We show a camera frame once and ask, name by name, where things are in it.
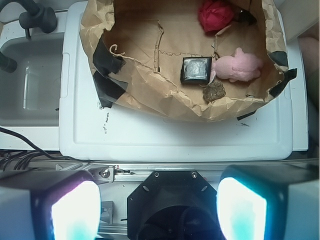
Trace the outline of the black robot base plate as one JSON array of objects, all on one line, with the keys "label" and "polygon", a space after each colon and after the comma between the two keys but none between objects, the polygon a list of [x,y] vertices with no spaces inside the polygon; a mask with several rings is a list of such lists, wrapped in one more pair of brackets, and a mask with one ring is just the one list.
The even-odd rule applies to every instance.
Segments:
[{"label": "black robot base plate", "polygon": [[216,195],[195,170],[155,170],[127,197],[127,236],[219,240]]}]

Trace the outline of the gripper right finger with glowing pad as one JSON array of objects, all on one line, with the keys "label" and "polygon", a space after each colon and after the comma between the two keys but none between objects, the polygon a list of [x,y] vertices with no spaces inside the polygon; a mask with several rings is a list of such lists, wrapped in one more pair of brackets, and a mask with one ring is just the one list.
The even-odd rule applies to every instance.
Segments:
[{"label": "gripper right finger with glowing pad", "polygon": [[230,165],[220,177],[216,209],[227,240],[318,240],[319,168]]}]

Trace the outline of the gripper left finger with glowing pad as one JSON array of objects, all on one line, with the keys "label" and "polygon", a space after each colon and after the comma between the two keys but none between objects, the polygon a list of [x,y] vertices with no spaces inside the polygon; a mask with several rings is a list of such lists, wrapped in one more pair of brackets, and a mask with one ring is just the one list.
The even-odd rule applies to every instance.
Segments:
[{"label": "gripper left finger with glowing pad", "polygon": [[88,171],[0,174],[2,240],[94,240],[100,216],[100,189]]}]

